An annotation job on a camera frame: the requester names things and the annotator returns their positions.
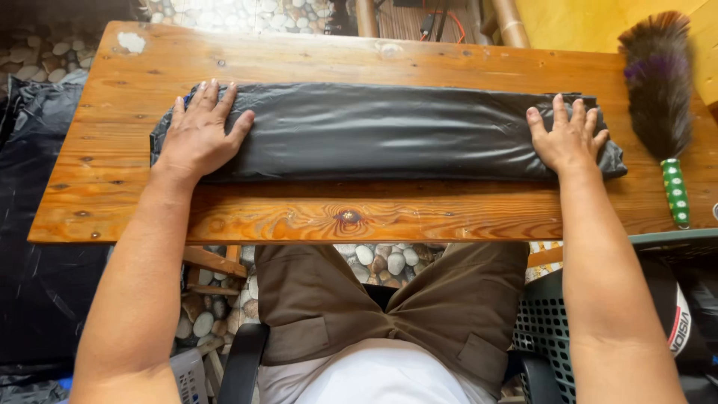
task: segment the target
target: left hand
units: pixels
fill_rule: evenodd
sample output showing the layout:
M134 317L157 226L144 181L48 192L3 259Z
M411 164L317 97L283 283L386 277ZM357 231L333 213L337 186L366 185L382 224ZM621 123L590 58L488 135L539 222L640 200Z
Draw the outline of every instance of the left hand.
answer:
M174 101L172 124L162 145L162 153L153 170L168 170L194 186L207 175L227 163L239 151L244 137L254 123L254 112L244 111L229 134L225 134L225 121L237 95L237 87L230 83L219 103L219 83L213 78L202 82L185 111L185 101Z

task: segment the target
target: black plastic bag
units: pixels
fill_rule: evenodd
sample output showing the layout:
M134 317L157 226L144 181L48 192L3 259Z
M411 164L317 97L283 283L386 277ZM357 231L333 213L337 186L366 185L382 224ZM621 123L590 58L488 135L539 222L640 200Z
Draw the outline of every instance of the black plastic bag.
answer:
M27 241L82 89L10 82L0 128L0 364L71 364L107 261L109 247Z
M238 87L226 131L247 109L256 120L239 154L204 183L261 180L556 180L531 144L526 109L553 125L552 94L342 83ZM224 94L226 86L220 89ZM196 86L190 93L195 93ZM593 96L569 93L567 108ZM170 109L150 135L151 163L162 151ZM599 109L599 130L606 129ZM609 141L599 167L626 174L623 151Z

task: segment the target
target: person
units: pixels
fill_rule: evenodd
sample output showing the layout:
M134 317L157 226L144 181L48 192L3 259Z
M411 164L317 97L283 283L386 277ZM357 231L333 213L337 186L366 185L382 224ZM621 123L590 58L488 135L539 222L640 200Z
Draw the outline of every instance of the person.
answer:
M254 119L226 134L236 95L202 83L174 105L164 149L103 273L80 340L72 404L177 403L169 365L180 315L190 200L234 156ZM596 165L607 131L579 99L554 99L548 132L535 108L533 145L559 176L564 301L577 398L685 403L651 295ZM267 403L495 403L529 249L451 244L383 312L331 246L256 249L259 318L270 326L259 370Z

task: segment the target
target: chair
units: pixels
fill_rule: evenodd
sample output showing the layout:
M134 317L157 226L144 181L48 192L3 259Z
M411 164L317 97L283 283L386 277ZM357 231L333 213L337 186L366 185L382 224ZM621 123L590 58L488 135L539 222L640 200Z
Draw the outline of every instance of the chair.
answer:
M386 310L389 299L397 291L395 288L377 285L364 285L364 288L383 310ZM266 324L243 324L239 328L227 358L218 404L252 402L257 371L268 337L269 327ZM532 404L561 402L554 372L547 358L534 352L509 351L504 383L519 374L531 391Z

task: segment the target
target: black chair armrest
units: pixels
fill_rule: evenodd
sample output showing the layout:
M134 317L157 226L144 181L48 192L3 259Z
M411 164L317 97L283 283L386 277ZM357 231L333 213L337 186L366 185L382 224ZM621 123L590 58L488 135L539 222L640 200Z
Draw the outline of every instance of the black chair armrest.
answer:
M535 352L509 351L503 382L506 383L520 373L526 376L532 404L563 403L559 384L548 359Z
M251 404L264 345L269 338L266 324L242 324L232 341L218 404Z

